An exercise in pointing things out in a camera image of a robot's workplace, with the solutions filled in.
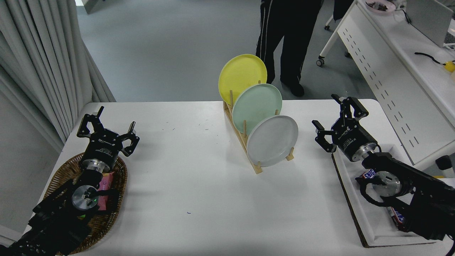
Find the pink snack package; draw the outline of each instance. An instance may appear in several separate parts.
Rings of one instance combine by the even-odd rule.
[[[114,179],[114,172],[103,174],[103,178],[100,182],[99,190],[108,190],[111,188],[112,179]],[[106,210],[106,202],[107,202],[107,195],[100,196],[98,198],[98,206],[100,207],[98,210]]]

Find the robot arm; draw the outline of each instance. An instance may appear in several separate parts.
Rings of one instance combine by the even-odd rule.
[[[350,161],[362,160],[366,169],[375,171],[370,178],[363,175],[356,178],[362,196],[376,206],[394,207],[404,216],[404,231],[431,240],[455,235],[455,189],[394,159],[387,152],[375,152],[377,147],[380,149],[377,141],[359,124],[359,120],[368,115],[366,109],[355,98],[335,94],[332,97],[340,104],[340,118],[330,131],[325,131],[318,121],[313,120],[317,129],[315,140],[325,151],[334,152],[338,147]],[[325,135],[332,136],[332,144],[326,141]],[[382,202],[367,194],[368,184],[372,184]],[[410,204],[398,198],[405,194],[413,195]]]
[[[98,210],[98,197],[110,195],[110,200],[118,200],[119,193],[115,189],[97,191],[102,173],[113,170],[120,151],[125,156],[132,154],[139,137],[133,130],[135,122],[123,135],[104,128],[99,119],[103,108],[96,115],[84,115],[77,132],[78,137],[89,138],[90,142],[79,162],[82,174],[76,183],[70,179],[42,200],[33,209],[35,215],[28,223],[31,230],[10,247],[0,246],[0,255],[54,256],[57,252],[68,255],[91,233],[87,224],[92,217],[110,212]],[[93,133],[87,127],[89,122]],[[131,144],[123,147],[122,142],[128,139]]]

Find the gray curtain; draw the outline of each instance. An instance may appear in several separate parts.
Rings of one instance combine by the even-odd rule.
[[[0,93],[60,149],[89,102],[115,101],[74,0],[0,0]]]

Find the caster wheel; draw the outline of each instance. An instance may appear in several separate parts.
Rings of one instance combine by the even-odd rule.
[[[318,59],[316,61],[316,65],[318,65],[318,67],[322,67],[324,65],[324,60],[323,59]]]

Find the wicker basket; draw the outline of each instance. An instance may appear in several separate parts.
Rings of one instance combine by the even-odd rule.
[[[81,174],[81,169],[79,168],[79,161],[82,158],[83,154],[79,154],[70,160],[66,161],[54,174],[51,182],[46,190],[44,198],[48,197],[52,192],[57,188],[62,186],[69,179],[76,179]],[[112,180],[111,188],[117,189],[119,191],[119,198],[117,206],[112,205],[114,202],[108,200],[106,203],[107,208],[115,208],[110,214],[107,215],[95,215],[90,222],[88,223],[91,228],[91,233],[89,236],[82,242],[82,244],[74,250],[71,254],[75,254],[81,251],[84,251],[90,248],[92,245],[96,244],[105,234],[111,229],[115,220],[117,219],[121,202],[123,200],[123,195],[125,193],[126,179],[128,177],[126,171],[125,162],[117,157],[117,161],[114,166],[114,178]]]

